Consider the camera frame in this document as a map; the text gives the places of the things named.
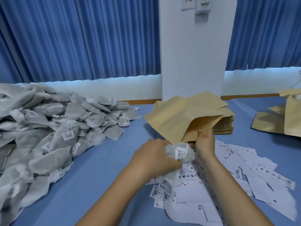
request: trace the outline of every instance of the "blue tabletop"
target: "blue tabletop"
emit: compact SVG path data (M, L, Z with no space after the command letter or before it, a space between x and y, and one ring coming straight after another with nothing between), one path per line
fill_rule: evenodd
M276 172L296 182L290 190L297 202L297 223L262 201L252 199L274 225L301 225L301 140L297 137L265 133L251 129L256 112L285 103L281 97L242 98L227 101L236 114L232 135L216 135L216 139L235 145L255 148L258 156L278 164ZM152 111L153 105L140 105L140 115ZM49 193L24 209L13 226L69 226L74 225L111 185L130 161L133 152L149 138L160 138L150 125L140 118L131 121L117 140L87 150L74 158L69 172L51 185ZM190 225L173 222L164 209L154 208L149 197L152 186L143 186L130 202L120 225Z

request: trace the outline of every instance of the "stack of kraft paper bags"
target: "stack of kraft paper bags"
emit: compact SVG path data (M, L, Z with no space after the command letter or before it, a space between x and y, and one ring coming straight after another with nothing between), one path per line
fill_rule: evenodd
M213 128L214 134L232 134L234 113L228 103L205 91L184 98L174 96L167 101L157 101L154 110L145 120L172 144L195 141L198 129L204 132Z
M301 137L301 89L279 92L286 103L268 108L272 112L258 112L252 128L272 133Z

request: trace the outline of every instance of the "person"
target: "person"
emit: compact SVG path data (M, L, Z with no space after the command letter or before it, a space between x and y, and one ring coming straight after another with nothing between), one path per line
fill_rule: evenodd
M147 181L182 168L180 161L167 156L165 152L167 144L170 144L167 140L153 139L142 144L134 152L129 164L76 226L118 225L128 203ZM215 157L213 130L208 133L199 130L195 147L197 161L205 170L228 224L230 226L273 225Z

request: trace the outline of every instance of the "forearm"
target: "forearm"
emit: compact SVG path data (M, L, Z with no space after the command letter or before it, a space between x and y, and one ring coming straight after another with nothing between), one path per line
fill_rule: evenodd
M218 159L203 157L199 163L204 167L230 226L273 225Z
M141 173L131 164L127 165L76 226L117 225L132 197L148 181Z

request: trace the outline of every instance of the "brown baseboard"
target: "brown baseboard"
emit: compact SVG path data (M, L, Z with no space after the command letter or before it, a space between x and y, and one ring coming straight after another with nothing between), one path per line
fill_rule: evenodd
M128 102L130 105L149 105L154 104L156 101L162 101L162 99L127 100L122 102Z
M265 93L265 94L246 94L246 95L226 95L226 96L221 96L221 99L226 101L234 98L262 98L262 97L276 97L276 96L279 96L279 94Z

